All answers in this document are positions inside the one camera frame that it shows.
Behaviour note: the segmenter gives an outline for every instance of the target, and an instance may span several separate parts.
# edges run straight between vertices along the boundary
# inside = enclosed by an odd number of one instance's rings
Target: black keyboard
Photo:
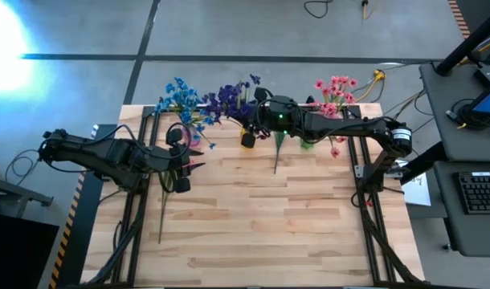
[[[466,214],[490,214],[490,173],[455,173]]]

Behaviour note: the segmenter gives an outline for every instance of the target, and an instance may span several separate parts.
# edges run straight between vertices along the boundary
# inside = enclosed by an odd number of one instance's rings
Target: wooden table
[[[124,106],[120,114],[119,122],[136,135],[142,108]],[[382,111],[379,104],[361,104],[361,114],[380,116]],[[175,121],[173,114],[161,115],[157,145],[165,147],[165,131]],[[274,137],[244,149],[240,127],[230,121],[207,127],[204,133],[217,145],[211,150],[203,143],[204,155],[193,157],[206,164],[190,176],[191,191],[170,195],[161,244],[161,187],[157,177],[151,182],[136,286],[372,284],[359,210],[350,204],[355,186],[346,142],[338,145],[341,155],[334,159],[328,141],[306,151],[300,148],[299,138],[286,137],[274,174]],[[129,136],[121,130],[116,137]],[[381,148],[374,140],[368,140],[368,145],[375,159]],[[395,180],[386,179],[385,185],[400,189]],[[102,197],[115,190],[114,184],[104,185]],[[379,197],[390,245],[423,279],[403,196],[385,191]],[[124,203],[121,193],[100,205],[83,281],[93,277],[112,253],[113,232]],[[376,254],[386,279],[378,246]]]

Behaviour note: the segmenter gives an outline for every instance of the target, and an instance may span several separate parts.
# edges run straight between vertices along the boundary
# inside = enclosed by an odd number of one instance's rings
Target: yellow and black hazard tape
[[[93,126],[92,138],[95,138],[98,128],[99,128],[98,125]],[[63,258],[65,257],[65,252],[67,250],[67,245],[68,245],[68,238],[70,237],[71,228],[74,225],[74,219],[76,217],[76,210],[79,204],[79,199],[81,198],[81,192],[83,190],[85,175],[86,173],[80,173],[79,179],[77,180],[76,191],[74,192],[74,198],[71,200],[70,210],[68,212],[68,217],[67,217],[67,223],[65,225],[63,237],[61,238],[61,243],[59,244],[58,255],[55,258],[55,264],[54,264],[54,269],[52,270],[51,281],[49,282],[50,289],[55,289],[59,281],[59,269],[61,269],[61,265],[63,264]]]
[[[448,5],[452,9],[452,13],[454,15],[455,21],[459,26],[459,30],[461,31],[463,38],[464,39],[468,38],[468,36],[470,36],[470,30],[468,29],[467,23],[464,21],[463,14],[461,13],[459,6],[457,6],[457,1],[448,0]]]

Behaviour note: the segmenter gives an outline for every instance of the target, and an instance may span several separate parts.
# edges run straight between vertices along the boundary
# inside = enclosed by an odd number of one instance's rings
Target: concrete floor
[[[14,47],[9,52],[135,55],[152,3],[7,2],[6,8],[0,7],[0,21],[4,22],[1,29],[11,29],[7,31],[11,37],[0,38],[0,54]],[[375,68],[389,67],[364,63],[364,58],[439,59],[462,41],[446,0],[380,0],[366,21],[361,19],[360,3],[336,0],[329,5],[328,15],[319,20],[311,18],[303,2],[297,0],[163,0],[148,55],[327,56],[349,57],[352,63],[145,62],[132,103],[155,103],[174,76],[184,77],[203,93],[248,73],[261,75],[264,87],[274,93],[302,101],[315,93],[312,85],[317,78],[350,75],[361,84],[371,78]],[[323,11],[322,6],[310,9]],[[36,149],[46,130],[65,128],[89,136],[94,124],[116,123],[133,64],[0,56],[0,173],[18,152]],[[380,103],[386,111],[421,89],[418,66],[387,71]],[[375,98],[379,90],[380,86],[376,87],[366,101]],[[430,111],[425,97],[419,107]],[[399,119],[417,128],[430,118],[410,107]],[[438,139],[434,122],[430,122],[415,133],[414,147],[423,152]],[[24,217],[56,224],[62,231],[76,179],[77,174],[38,165],[22,185],[54,196],[55,201],[49,208],[30,204]],[[490,288],[490,259],[443,254],[439,245],[447,243],[447,236],[435,220],[414,220],[413,226],[427,280]],[[40,288],[50,279],[59,239]]]

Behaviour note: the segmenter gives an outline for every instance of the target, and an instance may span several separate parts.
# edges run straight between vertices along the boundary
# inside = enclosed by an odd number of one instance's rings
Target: bright light
[[[29,82],[32,62],[18,58],[26,51],[18,16],[0,1],[0,91],[12,91]]]

